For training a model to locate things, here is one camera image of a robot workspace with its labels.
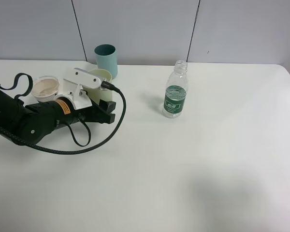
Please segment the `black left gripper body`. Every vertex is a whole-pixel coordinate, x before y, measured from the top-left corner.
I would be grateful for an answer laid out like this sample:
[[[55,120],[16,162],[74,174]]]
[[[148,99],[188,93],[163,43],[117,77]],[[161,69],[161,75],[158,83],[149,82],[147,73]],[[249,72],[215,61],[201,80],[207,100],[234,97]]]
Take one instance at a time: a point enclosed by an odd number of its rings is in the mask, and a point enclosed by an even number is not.
[[[80,110],[75,110],[72,103],[70,103],[70,110],[72,113],[70,124],[79,122],[79,119],[83,122],[104,123],[103,109],[95,102],[92,102],[92,106]]]

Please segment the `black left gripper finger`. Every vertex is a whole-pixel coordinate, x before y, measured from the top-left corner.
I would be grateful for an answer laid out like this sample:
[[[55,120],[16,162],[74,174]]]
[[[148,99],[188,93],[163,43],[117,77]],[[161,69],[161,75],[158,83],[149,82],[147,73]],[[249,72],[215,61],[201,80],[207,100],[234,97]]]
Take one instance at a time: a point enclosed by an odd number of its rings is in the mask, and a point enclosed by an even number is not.
[[[116,102],[114,101],[104,101],[100,99],[99,107],[101,107],[108,114],[112,113],[116,108]]]
[[[98,113],[94,116],[94,122],[95,123],[106,123],[106,124],[112,124],[115,121],[115,114],[109,114],[109,113]]]

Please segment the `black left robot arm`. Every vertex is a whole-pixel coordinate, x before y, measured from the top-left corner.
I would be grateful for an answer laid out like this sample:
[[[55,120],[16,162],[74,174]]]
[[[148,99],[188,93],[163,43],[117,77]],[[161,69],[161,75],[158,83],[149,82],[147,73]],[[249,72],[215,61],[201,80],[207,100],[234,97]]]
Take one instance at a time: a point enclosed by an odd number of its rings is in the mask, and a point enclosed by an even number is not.
[[[92,103],[91,107],[75,110],[65,97],[54,101],[24,105],[0,89],[0,126],[11,134],[31,144],[63,127],[80,122],[112,124],[115,120],[114,101]]]

